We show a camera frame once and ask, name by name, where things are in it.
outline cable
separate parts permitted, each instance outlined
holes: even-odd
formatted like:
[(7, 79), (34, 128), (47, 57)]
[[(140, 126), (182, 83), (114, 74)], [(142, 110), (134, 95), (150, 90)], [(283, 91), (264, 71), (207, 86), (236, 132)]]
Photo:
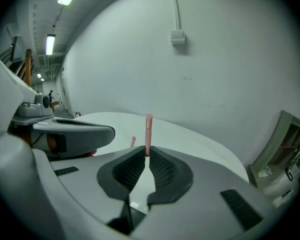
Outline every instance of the cable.
[(56, 26), (57, 26), (57, 22), (60, 21), (60, 17), (61, 17), (61, 14), (62, 14), (64, 8), (65, 8), (65, 5), (63, 5), (63, 6), (61, 7), (60, 13), (55, 17), (55, 21), (54, 21), (53, 27), (52, 27), (53, 33), (55, 33), (55, 29), (56, 29)]
[(36, 142), (38, 142), (38, 140), (41, 138), (42, 135), (43, 135), (43, 133), (41, 133), (40, 136), (36, 139), (36, 141), (30, 145), (31, 148), (34, 147), (34, 144), (35, 144)]
[(180, 30), (180, 19), (177, 0), (173, 0), (174, 16), (175, 16), (175, 29)]

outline pink object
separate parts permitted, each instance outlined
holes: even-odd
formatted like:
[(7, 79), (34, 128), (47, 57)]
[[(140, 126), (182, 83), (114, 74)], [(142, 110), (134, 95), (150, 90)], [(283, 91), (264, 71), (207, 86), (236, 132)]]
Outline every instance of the pink object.
[(145, 156), (150, 156), (151, 146), (151, 128), (152, 128), (152, 114), (146, 114), (145, 117)]
[(94, 154), (95, 154), (95, 153), (97, 153), (97, 150), (92, 150), (92, 151), (86, 153), (86, 156), (87, 156), (87, 157), (94, 157)]
[(132, 140), (131, 140), (130, 148), (133, 148), (133, 147), (134, 147), (135, 141), (136, 141), (136, 137), (133, 136), (133, 137), (132, 137)]

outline white surface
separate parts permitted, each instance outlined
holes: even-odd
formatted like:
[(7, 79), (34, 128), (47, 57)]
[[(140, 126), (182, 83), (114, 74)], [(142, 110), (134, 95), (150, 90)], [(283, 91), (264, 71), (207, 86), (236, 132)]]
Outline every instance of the white surface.
[(29, 103), (35, 102), (37, 93), (30, 86), (28, 86), (24, 81), (22, 81), (21, 78), (17, 77), (11, 70), (9, 70), (9, 68), (7, 68), (7, 66), (5, 64), (3, 64), (3, 62), (1, 60), (0, 60), (0, 70), (5, 73), (5, 75), (9, 78), (9, 80), (15, 86), (15, 88), (18, 89), (18, 91), (20, 91), (20, 93), (22, 93), (22, 96), (23, 96), (22, 102), (29, 102)]
[(54, 98), (58, 98), (58, 89), (57, 89), (57, 82), (56, 81), (43, 81), (42, 82), (43, 93), (48, 95), (50, 90), (53, 90), (52, 96)]
[(173, 45), (184, 45), (186, 42), (186, 35), (184, 30), (171, 30), (170, 41)]
[(173, 1), (174, 17), (175, 17), (175, 29), (180, 30), (178, 3), (177, 0), (172, 0), (172, 1)]
[(43, 83), (42, 82), (36, 83), (35, 87), (36, 87), (36, 91), (38, 93), (44, 93), (44, 87), (43, 87)]
[(300, 31), (278, 0), (177, 1), (185, 45), (170, 42), (172, 0), (117, 0), (80, 26), (64, 63), (67, 105), (152, 113), (251, 164), (280, 110), (300, 119)]
[(75, 116), (72, 109), (71, 109), (71, 106), (68, 106), (68, 104), (67, 104), (67, 103), (70, 103), (69, 100), (68, 100), (69, 96), (65, 96), (65, 93), (64, 93), (64, 91), (68, 93), (68, 89), (67, 89), (66, 86), (64, 86), (64, 84), (67, 81), (66, 81), (66, 72), (62, 71), (62, 68), (63, 67), (61, 67), (58, 70), (58, 73), (57, 73), (57, 76), (56, 76), (56, 89), (57, 89), (59, 95), (61, 95), (61, 100), (62, 100), (62, 103), (64, 105), (64, 108), (66, 110), (68, 110), (69, 114)]
[[(99, 148), (96, 156), (129, 148), (133, 136), (136, 138), (135, 147), (145, 145), (145, 116), (103, 112), (86, 114), (74, 120), (108, 125), (115, 129), (114, 140), (109, 145)], [(153, 118), (151, 145), (216, 162), (249, 182), (244, 166), (230, 150), (212, 139), (186, 128)], [(145, 170), (130, 193), (130, 202), (132, 207), (146, 214), (148, 213), (147, 196), (155, 191), (155, 182), (149, 169), (148, 158), (146, 158), (145, 165)]]
[(24, 99), (16, 81), (13, 81), (4, 67), (0, 64), (0, 134), (7, 132), (12, 117)]

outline person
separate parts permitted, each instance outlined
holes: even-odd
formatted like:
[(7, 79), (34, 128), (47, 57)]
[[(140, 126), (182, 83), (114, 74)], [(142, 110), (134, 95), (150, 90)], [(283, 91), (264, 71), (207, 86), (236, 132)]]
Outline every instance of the person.
[(53, 96), (52, 96), (52, 93), (53, 93), (54, 91), (53, 90), (50, 90), (50, 92), (49, 92), (49, 99), (50, 99), (50, 108), (51, 108), (51, 103), (52, 103), (52, 99), (54, 98)]

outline wall outlet box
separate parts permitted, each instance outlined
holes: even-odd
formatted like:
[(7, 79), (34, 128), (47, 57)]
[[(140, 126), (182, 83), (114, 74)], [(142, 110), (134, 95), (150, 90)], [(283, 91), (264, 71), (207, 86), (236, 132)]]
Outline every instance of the wall outlet box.
[(184, 45), (186, 42), (186, 34), (184, 30), (171, 30), (170, 41), (172, 45)]

